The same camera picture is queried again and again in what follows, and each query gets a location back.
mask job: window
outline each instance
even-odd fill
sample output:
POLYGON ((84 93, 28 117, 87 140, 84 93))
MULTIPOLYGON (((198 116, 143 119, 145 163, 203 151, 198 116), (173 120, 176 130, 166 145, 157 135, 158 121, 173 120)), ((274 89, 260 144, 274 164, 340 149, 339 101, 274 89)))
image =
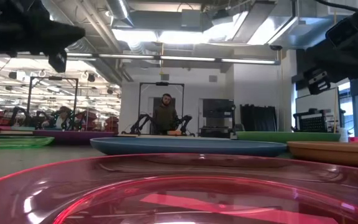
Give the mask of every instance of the window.
POLYGON ((354 137, 353 102, 350 83, 347 82, 343 85, 339 85, 338 88, 339 103, 341 104, 341 110, 344 111, 344 128, 347 129, 349 137, 354 137))

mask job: air vent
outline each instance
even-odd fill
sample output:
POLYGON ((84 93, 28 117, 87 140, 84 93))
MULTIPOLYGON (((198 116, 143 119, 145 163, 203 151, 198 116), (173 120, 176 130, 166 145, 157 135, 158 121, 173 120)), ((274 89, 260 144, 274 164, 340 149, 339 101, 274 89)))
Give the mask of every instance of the air vent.
POLYGON ((210 75, 209 76, 209 82, 218 82, 218 76, 217 75, 210 75))
POLYGON ((161 74, 161 81, 169 81, 169 74, 161 74))

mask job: person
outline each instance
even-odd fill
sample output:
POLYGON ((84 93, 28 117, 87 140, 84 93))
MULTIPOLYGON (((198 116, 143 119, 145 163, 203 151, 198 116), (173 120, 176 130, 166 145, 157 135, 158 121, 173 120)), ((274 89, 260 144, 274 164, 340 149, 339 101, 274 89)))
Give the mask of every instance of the person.
MULTIPOLYGON (((55 127, 58 129, 61 129, 62 124, 65 120, 66 120, 67 125, 70 122, 70 120, 67 119, 67 117, 70 115, 71 109, 69 109, 67 106, 62 106, 62 107, 60 107, 58 113, 59 113, 59 117, 56 119, 55 127)), ((46 128, 48 126, 50 126, 50 121, 44 121, 42 123, 43 128, 46 128)))
POLYGON ((177 111, 171 102, 171 95, 166 93, 162 95, 161 104, 154 108, 153 119, 156 124, 154 134, 167 134, 168 131, 175 129, 174 122, 177 118, 177 111))

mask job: dark jacket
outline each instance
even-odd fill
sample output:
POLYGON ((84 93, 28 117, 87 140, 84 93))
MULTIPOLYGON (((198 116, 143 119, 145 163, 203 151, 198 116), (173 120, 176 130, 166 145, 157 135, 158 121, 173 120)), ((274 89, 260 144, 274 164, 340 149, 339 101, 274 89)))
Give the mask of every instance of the dark jacket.
POLYGON ((172 106, 160 105, 154 108, 153 118, 159 131, 170 131, 175 129, 174 121, 177 117, 177 111, 172 106))

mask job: purple tray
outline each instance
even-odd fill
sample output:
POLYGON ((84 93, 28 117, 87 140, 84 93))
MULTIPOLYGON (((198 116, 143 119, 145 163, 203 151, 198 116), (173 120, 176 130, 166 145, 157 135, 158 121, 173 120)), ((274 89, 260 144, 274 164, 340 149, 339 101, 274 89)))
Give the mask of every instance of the purple tray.
POLYGON ((34 136, 53 137, 54 144, 84 145, 90 144, 93 138, 111 138, 115 133, 94 131, 48 131, 36 130, 34 136))

